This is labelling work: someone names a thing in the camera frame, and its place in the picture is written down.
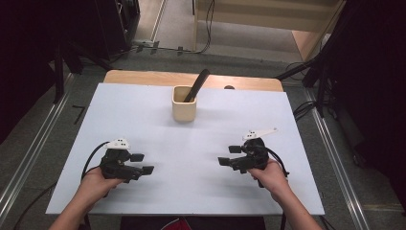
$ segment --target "white plastic mount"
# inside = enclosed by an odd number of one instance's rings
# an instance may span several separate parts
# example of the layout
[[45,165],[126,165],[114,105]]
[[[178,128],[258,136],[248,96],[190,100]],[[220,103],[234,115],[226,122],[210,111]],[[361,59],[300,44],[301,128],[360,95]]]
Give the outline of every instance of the white plastic mount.
[[129,150],[130,149],[130,145],[128,144],[128,141],[125,138],[119,138],[117,140],[111,141],[111,142],[105,144],[104,147],[107,149],[112,149],[112,150]]
[[252,140],[256,138],[260,138],[261,136],[270,134],[272,132],[278,131],[277,128],[272,128],[272,129],[265,129],[265,130],[250,130],[245,136],[242,137],[242,140],[247,141],[247,140]]

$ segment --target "floor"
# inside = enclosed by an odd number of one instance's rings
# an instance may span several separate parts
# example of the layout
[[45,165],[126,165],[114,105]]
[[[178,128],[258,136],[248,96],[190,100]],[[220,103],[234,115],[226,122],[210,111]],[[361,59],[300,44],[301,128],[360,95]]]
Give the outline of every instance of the floor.
[[[160,23],[157,28],[149,29],[149,32],[145,32],[144,35],[137,32],[134,44],[147,46],[159,41],[160,48],[177,49],[178,46],[182,46],[184,49],[190,49],[192,47],[192,2],[190,0],[140,0],[142,11],[148,7],[148,2],[163,6],[161,11],[148,11],[154,12],[157,16],[161,15],[158,20]],[[200,35],[204,34],[204,27],[204,22],[201,22]],[[206,37],[199,37],[198,43],[198,48],[202,48],[206,43]],[[152,55],[149,50],[144,50],[141,53],[125,55],[114,63],[114,67],[125,70],[197,73],[209,65],[217,74],[272,78],[287,69],[289,63],[300,61],[302,60],[289,31],[214,23],[211,48],[204,55],[178,56],[175,52],[169,51],[158,51]],[[52,123],[52,130],[46,135],[44,144],[40,146],[38,156],[33,159],[34,163],[28,169],[30,173],[24,178],[24,185],[19,188],[18,195],[9,200],[13,205],[9,207],[7,216],[0,218],[1,229],[12,229],[21,217],[22,210],[58,179],[79,131],[81,119],[75,123],[79,117],[77,107],[89,105],[93,92],[97,84],[102,82],[104,75],[105,72],[100,67],[86,66],[81,76],[72,76],[73,81],[67,88],[70,94],[66,95],[65,104],[57,120]],[[294,80],[302,77],[303,75],[299,73],[282,82],[292,110],[309,100],[306,93],[308,90],[315,90],[304,89],[299,81]],[[0,163],[2,172],[0,189],[3,191],[8,185],[10,186],[10,181],[15,176],[14,172],[20,162],[25,160],[24,156],[27,150],[30,150],[37,131],[41,128],[43,121],[47,120],[49,111],[53,109],[50,103],[53,95],[54,89],[51,89],[0,146],[4,159]],[[340,172],[337,172],[333,164],[334,160],[325,145],[326,140],[323,139],[318,127],[317,113],[309,113],[298,122],[298,129],[328,221],[336,229],[406,229],[406,219],[401,215],[404,211],[387,179],[374,169],[356,166],[352,161],[351,148],[337,121],[328,115],[323,121],[328,127],[334,149],[339,154],[350,188],[353,189],[355,199],[362,207],[361,214],[364,215],[367,225],[360,227],[357,223],[359,219],[352,212],[351,203],[346,200],[348,190],[341,184]],[[49,198],[46,195],[33,206],[24,218],[22,229],[45,229],[52,223],[55,217],[44,215]],[[91,217],[91,222],[94,223],[95,229],[118,229],[120,219],[119,217]],[[265,223],[267,229],[279,229],[280,218],[265,217]]]

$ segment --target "forearm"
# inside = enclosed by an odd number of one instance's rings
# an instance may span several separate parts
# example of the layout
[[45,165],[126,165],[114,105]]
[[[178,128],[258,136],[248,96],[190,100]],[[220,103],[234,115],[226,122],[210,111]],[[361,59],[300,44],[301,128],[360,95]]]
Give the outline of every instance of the forearm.
[[57,217],[50,230],[78,230],[87,211],[87,207],[73,199]]
[[287,221],[289,221],[292,229],[322,229],[293,192],[281,195],[279,203],[283,208]]

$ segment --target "table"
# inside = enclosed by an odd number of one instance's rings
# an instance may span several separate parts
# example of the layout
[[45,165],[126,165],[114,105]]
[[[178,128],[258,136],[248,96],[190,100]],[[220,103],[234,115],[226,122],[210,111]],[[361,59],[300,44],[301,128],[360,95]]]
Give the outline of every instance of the table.
[[[212,1],[195,0],[194,50],[197,22],[206,20]],[[332,32],[345,3],[345,0],[215,0],[213,21],[292,30],[302,59],[306,61],[325,34]]]
[[[191,83],[196,78],[197,74],[108,72],[88,108],[47,214],[59,214],[69,202],[88,155],[99,143],[125,137],[132,146],[131,153],[145,155],[143,162],[130,165],[153,165],[154,172],[118,186],[95,205],[92,214],[280,215],[280,206],[249,174],[233,172],[217,162],[217,157],[240,156],[231,155],[228,146],[242,145],[241,137],[249,128],[275,126],[279,131],[263,137],[263,141],[284,161],[291,172],[291,187],[310,214],[323,215],[323,205],[281,83],[209,76],[197,96],[194,122],[176,123],[170,114],[172,86],[168,85]],[[221,89],[224,84],[232,84],[237,90]],[[264,90],[239,90],[240,87]],[[99,150],[89,167],[97,166],[103,155],[104,150]]]

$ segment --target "metal floor strip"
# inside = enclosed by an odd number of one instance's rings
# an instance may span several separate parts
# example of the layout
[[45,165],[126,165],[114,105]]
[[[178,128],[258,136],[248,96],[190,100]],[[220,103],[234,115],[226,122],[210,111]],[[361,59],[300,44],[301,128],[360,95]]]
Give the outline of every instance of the metal floor strip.
[[65,106],[74,82],[75,77],[72,74],[69,74],[64,83],[65,94],[62,96],[59,103],[52,106],[47,118],[45,119],[44,123],[39,129],[39,132],[36,134],[33,142],[27,150],[27,153],[25,154],[23,160],[18,166],[18,169],[15,171],[14,176],[7,185],[6,189],[1,194],[0,227],[3,225],[7,214],[9,213],[12,205],[15,202],[15,199],[21,191],[24,182],[26,181],[31,169],[34,166],[36,158],[41,153],[41,150],[50,132],[52,131],[54,124],[56,123],[56,120],[59,117],[60,112],[62,111],[63,106]]
[[[316,98],[311,91],[311,89],[304,89],[305,96],[308,101],[316,101]],[[338,183],[340,185],[341,191],[343,192],[344,199],[347,202],[347,206],[350,210],[350,214],[354,221],[354,225],[358,230],[370,229],[364,211],[358,200],[350,179],[344,169],[343,163],[341,161],[340,155],[337,148],[335,148],[334,142],[328,131],[325,119],[323,119],[318,113],[316,108],[312,109],[314,120],[316,121],[317,128],[319,128],[320,134],[322,135],[323,142],[326,146],[328,158],[330,159],[331,166],[334,169],[335,175],[337,177]]]

